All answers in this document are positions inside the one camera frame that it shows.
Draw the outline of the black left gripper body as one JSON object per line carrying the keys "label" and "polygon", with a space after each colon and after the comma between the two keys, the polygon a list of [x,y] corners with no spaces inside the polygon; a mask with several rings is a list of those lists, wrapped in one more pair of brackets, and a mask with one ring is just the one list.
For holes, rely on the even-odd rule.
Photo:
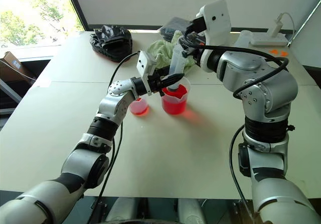
{"label": "black left gripper body", "polygon": [[163,89],[170,86],[167,78],[163,80],[168,75],[169,69],[169,67],[156,68],[153,74],[148,76],[148,85],[153,93],[159,92],[163,94]]}

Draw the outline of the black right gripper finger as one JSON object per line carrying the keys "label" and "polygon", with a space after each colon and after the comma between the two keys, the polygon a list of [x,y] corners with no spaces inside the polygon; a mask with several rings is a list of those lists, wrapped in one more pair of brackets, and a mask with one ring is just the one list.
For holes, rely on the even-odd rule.
{"label": "black right gripper finger", "polygon": [[179,44],[182,48],[191,48],[192,43],[188,39],[188,35],[182,35],[179,37]]}
{"label": "black right gripper finger", "polygon": [[182,50],[182,56],[183,56],[184,58],[188,58],[189,56],[194,57],[195,52],[196,52],[196,49],[195,49],[195,48],[189,47],[189,48],[186,48],[186,49],[183,49],[183,50]]}

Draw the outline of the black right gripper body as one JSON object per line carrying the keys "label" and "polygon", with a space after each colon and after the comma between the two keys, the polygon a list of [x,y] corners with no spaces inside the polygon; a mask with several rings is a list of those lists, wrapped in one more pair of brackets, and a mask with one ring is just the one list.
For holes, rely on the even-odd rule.
{"label": "black right gripper body", "polygon": [[[187,43],[191,45],[205,45],[206,39],[204,36],[201,36],[200,33],[204,32],[206,29],[204,17],[198,17],[190,21],[186,28]],[[194,59],[200,58],[202,49],[188,47],[188,50],[191,52],[190,55],[192,55]]]}

